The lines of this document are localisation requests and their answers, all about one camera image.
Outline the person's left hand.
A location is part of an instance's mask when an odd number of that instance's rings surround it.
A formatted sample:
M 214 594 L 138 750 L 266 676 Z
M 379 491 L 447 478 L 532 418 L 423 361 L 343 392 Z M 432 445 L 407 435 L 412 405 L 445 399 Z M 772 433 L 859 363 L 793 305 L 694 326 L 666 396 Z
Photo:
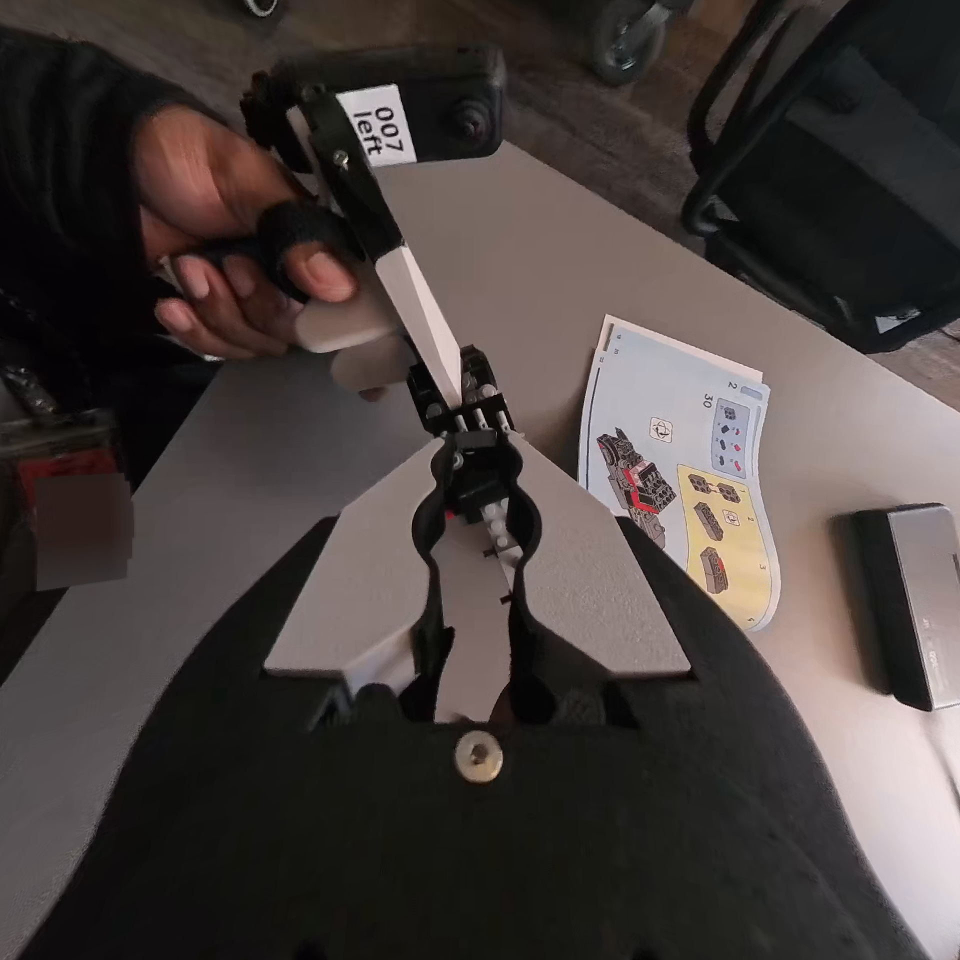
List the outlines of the person's left hand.
M 154 307 L 163 330 L 218 359 L 285 354 L 302 307 L 250 258 L 227 256 L 219 268 L 197 251 L 254 234 L 266 211 L 303 198 L 303 186 L 258 145 L 183 105 L 139 128 L 132 169 L 148 265 L 168 261 L 179 291 Z

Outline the black chair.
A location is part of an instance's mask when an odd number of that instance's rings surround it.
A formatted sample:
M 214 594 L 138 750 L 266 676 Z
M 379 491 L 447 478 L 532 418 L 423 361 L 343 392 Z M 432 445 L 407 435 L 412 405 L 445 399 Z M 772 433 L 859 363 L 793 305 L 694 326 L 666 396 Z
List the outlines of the black chair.
M 958 321 L 959 4 L 756 2 L 688 116 L 684 229 L 708 262 L 860 354 Z

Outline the grey desk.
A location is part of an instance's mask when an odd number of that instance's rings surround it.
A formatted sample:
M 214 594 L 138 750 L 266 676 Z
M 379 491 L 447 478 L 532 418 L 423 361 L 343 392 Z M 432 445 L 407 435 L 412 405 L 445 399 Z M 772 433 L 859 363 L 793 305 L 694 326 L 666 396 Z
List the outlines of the grey desk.
M 958 806 L 931 716 L 867 673 L 831 518 L 917 502 L 957 517 L 958 413 L 512 145 L 378 178 L 451 329 L 486 353 L 514 422 L 558 464 L 577 461 L 607 314 L 762 372 L 781 594 L 750 638 L 888 896 L 931 957 L 955 958 Z M 2 684 L 2 958 L 63 890 L 200 637 L 423 436 L 405 390 L 366 403 L 322 357 L 221 369 L 134 495 L 126 578 L 67 592 Z

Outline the open building instruction booklet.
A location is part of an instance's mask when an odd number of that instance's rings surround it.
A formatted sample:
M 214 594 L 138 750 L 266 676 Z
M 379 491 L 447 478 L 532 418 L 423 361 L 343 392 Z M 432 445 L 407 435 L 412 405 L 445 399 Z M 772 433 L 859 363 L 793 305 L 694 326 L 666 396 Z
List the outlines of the open building instruction booklet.
M 759 470 L 769 396 L 754 368 L 606 315 L 580 424 L 581 486 L 748 632 L 782 590 Z

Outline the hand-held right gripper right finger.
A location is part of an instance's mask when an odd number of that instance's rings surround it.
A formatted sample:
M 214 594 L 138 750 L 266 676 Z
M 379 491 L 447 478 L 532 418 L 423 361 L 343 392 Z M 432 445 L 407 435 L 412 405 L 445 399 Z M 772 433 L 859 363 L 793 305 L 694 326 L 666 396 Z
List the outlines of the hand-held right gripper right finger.
M 526 610 L 612 674 L 679 677 L 690 661 L 617 517 L 519 434 L 510 531 Z

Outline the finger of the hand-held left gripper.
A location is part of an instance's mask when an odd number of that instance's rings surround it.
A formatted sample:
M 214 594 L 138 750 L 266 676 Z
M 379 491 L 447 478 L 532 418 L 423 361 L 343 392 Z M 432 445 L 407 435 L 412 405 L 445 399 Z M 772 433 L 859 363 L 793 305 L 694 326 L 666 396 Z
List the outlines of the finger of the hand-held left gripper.
M 384 399 L 413 366 L 395 310 L 366 294 L 342 303 L 309 301 L 295 315 L 294 344 L 324 356 L 333 383 L 366 402 Z
M 461 348 L 413 252 L 401 242 L 374 270 L 442 400 L 452 411 L 462 397 Z

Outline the caster wheel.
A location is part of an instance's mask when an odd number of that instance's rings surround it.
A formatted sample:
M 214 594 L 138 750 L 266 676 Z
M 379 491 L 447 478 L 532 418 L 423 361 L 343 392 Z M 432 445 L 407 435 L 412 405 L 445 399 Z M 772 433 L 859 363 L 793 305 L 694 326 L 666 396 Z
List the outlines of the caster wheel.
M 669 9 L 659 2 L 595 2 L 584 55 L 591 72 L 612 88 L 641 78 L 663 50 L 669 20 Z

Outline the black red toy brick model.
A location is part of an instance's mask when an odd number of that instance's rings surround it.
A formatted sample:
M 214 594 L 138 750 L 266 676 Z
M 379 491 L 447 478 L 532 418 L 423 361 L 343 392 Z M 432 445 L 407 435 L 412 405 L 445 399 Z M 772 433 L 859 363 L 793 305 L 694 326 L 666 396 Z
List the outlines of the black red toy brick model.
M 486 354 L 472 344 L 461 349 L 461 374 L 462 402 L 456 409 L 443 399 L 420 356 L 410 366 L 406 384 L 423 428 L 451 444 L 443 494 L 446 518 L 486 530 L 484 556 L 497 558 L 511 586 L 522 548 L 507 526 L 502 447 L 514 422 Z

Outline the black and silver box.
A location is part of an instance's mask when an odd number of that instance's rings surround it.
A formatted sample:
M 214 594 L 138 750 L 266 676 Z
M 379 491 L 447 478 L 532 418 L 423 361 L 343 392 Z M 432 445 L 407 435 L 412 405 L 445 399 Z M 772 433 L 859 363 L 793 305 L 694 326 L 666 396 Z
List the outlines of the black and silver box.
M 849 516 L 890 692 L 933 713 L 959 704 L 959 541 L 942 503 Z

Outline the badge holder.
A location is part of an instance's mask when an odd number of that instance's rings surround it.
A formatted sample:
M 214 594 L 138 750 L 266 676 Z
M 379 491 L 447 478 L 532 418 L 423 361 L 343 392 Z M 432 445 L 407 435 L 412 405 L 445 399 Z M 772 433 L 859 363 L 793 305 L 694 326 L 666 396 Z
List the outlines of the badge holder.
M 25 500 L 33 500 L 44 478 L 120 474 L 130 480 L 128 461 L 110 410 L 2 417 L 2 481 Z

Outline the person's left forearm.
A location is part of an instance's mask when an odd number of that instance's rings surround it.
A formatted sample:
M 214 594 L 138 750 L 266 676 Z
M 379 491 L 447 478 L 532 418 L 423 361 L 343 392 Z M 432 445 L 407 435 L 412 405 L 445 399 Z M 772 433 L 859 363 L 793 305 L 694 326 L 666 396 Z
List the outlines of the person's left forearm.
M 103 344 L 161 334 L 166 286 L 147 266 L 134 174 L 137 134 L 194 96 L 88 42 L 3 26 L 2 302 Z

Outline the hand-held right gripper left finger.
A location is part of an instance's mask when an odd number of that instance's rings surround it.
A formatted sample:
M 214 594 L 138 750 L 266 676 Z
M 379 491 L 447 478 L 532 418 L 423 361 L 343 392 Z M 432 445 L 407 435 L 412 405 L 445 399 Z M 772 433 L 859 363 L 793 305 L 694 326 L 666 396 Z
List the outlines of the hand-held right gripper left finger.
M 431 465 L 441 448 L 431 439 L 343 508 L 265 659 L 267 673 L 347 687 L 414 681 L 429 573 L 413 522 L 436 490 Z

